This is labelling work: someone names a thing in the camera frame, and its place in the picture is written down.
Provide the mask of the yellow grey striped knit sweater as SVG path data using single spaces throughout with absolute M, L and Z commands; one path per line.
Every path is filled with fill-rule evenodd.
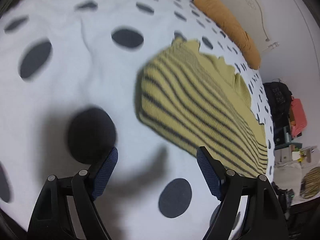
M 246 177 L 267 171 L 268 144 L 251 91 L 222 57 L 203 54 L 197 40 L 173 40 L 142 71 L 138 116 L 190 154 L 211 156 Z

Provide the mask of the red box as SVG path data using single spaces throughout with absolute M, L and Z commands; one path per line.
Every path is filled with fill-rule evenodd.
M 290 106 L 291 136 L 297 137 L 307 127 L 307 119 L 300 99 L 292 99 Z

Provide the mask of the black bag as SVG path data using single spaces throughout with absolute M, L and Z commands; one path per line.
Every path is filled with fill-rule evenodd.
M 272 120 L 276 128 L 289 124 L 289 111 L 292 102 L 292 93 L 282 82 L 263 83 Z

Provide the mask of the white black-dotted bed cover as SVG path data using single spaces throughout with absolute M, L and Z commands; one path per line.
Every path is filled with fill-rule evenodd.
M 191 0 L 21 0 L 1 18 L 1 209 L 27 229 L 47 177 L 86 168 L 67 127 L 89 107 L 109 114 L 119 159 L 96 206 L 113 239 L 201 239 L 218 200 L 195 157 L 136 115 L 137 77 L 176 36 L 223 57 L 240 74 L 265 130 L 273 179 L 270 108 L 259 72 Z

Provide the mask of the orange knit pillow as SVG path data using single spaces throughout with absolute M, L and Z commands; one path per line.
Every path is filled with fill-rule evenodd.
M 260 53 L 253 39 L 242 28 L 232 12 L 220 0 L 193 0 L 193 3 L 236 44 L 249 67 L 258 70 L 261 65 Z

